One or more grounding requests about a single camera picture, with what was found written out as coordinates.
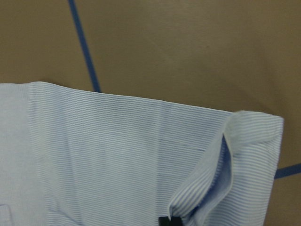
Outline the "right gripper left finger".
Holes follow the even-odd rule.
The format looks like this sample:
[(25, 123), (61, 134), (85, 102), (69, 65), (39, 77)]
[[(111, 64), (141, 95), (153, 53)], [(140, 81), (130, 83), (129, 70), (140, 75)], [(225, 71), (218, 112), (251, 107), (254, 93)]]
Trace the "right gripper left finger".
[(168, 216), (158, 218), (158, 226), (169, 226), (170, 220)]

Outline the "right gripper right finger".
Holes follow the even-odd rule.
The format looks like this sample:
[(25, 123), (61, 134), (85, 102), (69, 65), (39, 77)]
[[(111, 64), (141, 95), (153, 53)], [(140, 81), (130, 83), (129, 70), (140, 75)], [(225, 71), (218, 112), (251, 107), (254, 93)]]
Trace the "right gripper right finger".
[(170, 218), (169, 226), (182, 226), (182, 219), (180, 217), (172, 216)]

